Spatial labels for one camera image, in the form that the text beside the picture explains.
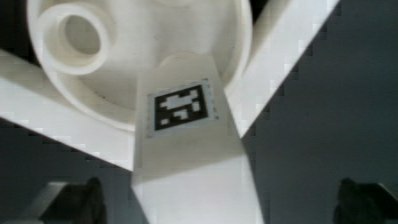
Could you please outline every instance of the gray wall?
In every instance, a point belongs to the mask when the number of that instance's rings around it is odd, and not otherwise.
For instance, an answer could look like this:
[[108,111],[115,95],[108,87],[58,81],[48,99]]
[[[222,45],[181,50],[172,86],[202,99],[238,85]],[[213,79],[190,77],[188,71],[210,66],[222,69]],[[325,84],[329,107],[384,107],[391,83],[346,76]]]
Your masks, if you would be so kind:
[[398,184],[396,10],[343,0],[245,136],[270,224],[332,223],[345,177]]
[[[270,224],[332,223],[339,180],[398,184],[398,1],[343,0],[243,138]],[[48,181],[103,182],[110,223],[142,223],[130,173],[0,123],[0,223]]]

